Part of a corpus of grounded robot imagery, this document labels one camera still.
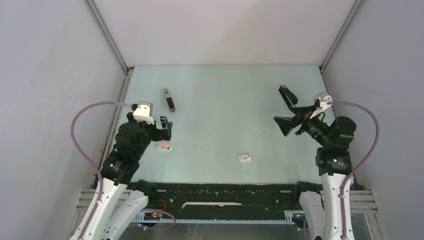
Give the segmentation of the beige and black large stapler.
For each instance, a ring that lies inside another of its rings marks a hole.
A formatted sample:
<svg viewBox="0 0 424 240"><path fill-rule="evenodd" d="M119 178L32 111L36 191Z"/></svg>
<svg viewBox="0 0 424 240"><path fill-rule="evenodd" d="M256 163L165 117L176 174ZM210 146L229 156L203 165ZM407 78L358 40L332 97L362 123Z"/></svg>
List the beige and black large stapler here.
<svg viewBox="0 0 424 240"><path fill-rule="evenodd" d="M164 93L164 97L165 97L169 112L172 113L172 114L175 114L176 113L176 107L175 107L175 103L172 99L172 96L171 96L169 89L165 88L163 90L163 93Z"/></svg>

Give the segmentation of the white staple box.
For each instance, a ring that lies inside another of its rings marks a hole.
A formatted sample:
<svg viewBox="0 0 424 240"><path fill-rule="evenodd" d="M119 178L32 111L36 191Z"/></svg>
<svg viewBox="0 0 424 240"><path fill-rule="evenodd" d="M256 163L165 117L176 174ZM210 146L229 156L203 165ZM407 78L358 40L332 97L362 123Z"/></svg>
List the white staple box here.
<svg viewBox="0 0 424 240"><path fill-rule="evenodd" d="M240 154L240 155L238 155L238 161L240 163L251 162L252 156L250 154Z"/></svg>

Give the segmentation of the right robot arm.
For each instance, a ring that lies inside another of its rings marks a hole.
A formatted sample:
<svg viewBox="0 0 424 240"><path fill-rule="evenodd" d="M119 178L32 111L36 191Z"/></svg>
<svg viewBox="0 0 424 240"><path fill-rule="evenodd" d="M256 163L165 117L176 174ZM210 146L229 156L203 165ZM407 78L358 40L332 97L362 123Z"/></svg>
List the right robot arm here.
<svg viewBox="0 0 424 240"><path fill-rule="evenodd" d="M312 240L353 240L349 176L352 162L348 149L357 125L346 116L327 125L318 115L313 116L312 110L312 106L293 107L293 117L273 118L284 136L299 127L296 135L307 133L320 144L315 164L323 192L314 183L300 181L290 201L295 208L303 209L303 223Z"/></svg>

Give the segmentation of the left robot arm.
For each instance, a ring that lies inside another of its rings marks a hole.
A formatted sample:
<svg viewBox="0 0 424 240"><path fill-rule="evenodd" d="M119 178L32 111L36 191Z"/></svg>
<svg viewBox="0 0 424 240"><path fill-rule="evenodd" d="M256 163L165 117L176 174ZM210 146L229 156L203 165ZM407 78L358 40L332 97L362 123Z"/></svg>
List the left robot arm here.
<svg viewBox="0 0 424 240"><path fill-rule="evenodd" d="M169 141L172 122L160 117L162 128L155 122L142 121L127 114L128 122L118 128L112 152L103 163L94 197L72 240L117 240L143 208L158 202L155 184L139 180L123 205L115 206L130 185L140 166L140 159L151 142Z"/></svg>

